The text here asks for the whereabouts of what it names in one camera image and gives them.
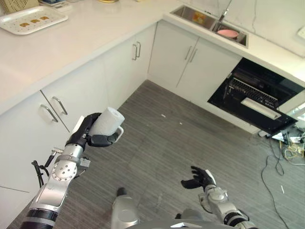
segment cabinet handle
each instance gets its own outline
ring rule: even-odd
[[[140,57],[140,54],[141,54],[141,43],[137,42],[137,44],[139,45],[139,55],[137,55],[137,57]]]
[[[53,119],[52,119],[52,121],[54,121],[54,122],[58,122],[58,120],[57,120],[57,118],[55,117],[55,115],[52,113],[52,111],[50,110],[50,108],[48,108],[46,105],[43,105],[43,104],[41,104],[40,105],[42,108],[44,108],[44,109],[46,109],[49,113],[50,113],[50,115],[53,117]]]
[[[62,102],[60,101],[60,99],[57,98],[57,97],[55,97],[55,96],[53,96],[53,99],[55,99],[55,100],[59,103],[59,105],[60,105],[61,108],[62,108],[62,112],[63,112],[65,115],[68,115],[68,112],[67,112],[67,110],[65,109],[65,107],[63,106],[63,104],[62,104]]]
[[[138,46],[136,44],[132,44],[133,47],[135,47],[135,55],[134,55],[134,58],[132,59],[133,61],[136,61],[137,60],[137,53],[138,53]]]
[[[189,51],[187,51],[187,54],[186,54],[185,60],[186,60],[186,59],[187,59],[187,57],[189,56],[189,53],[190,53],[191,49],[192,49],[192,46],[190,46]]]
[[[194,59],[194,56],[196,55],[196,52],[198,51],[198,49],[195,49],[195,51],[194,51],[194,53],[193,53],[193,56],[191,57],[191,59],[190,59],[190,63],[193,61],[193,59]]]

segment orange item in sink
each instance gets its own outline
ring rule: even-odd
[[[193,16],[193,22],[196,22],[198,24],[203,24],[204,23],[204,19],[206,18],[206,16],[200,12],[195,12],[194,16]]]

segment paper towel roll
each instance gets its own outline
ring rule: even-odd
[[[107,109],[94,122],[89,135],[113,135],[124,121],[124,116],[112,107]]]

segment white countertop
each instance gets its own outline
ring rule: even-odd
[[[177,0],[73,3],[69,19],[30,35],[0,30],[0,114],[89,60],[164,18],[305,85],[305,60],[253,34],[249,48],[171,14]]]

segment white wall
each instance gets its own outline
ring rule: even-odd
[[[181,0],[219,17],[230,0]],[[305,57],[305,0],[232,0],[225,20]]]

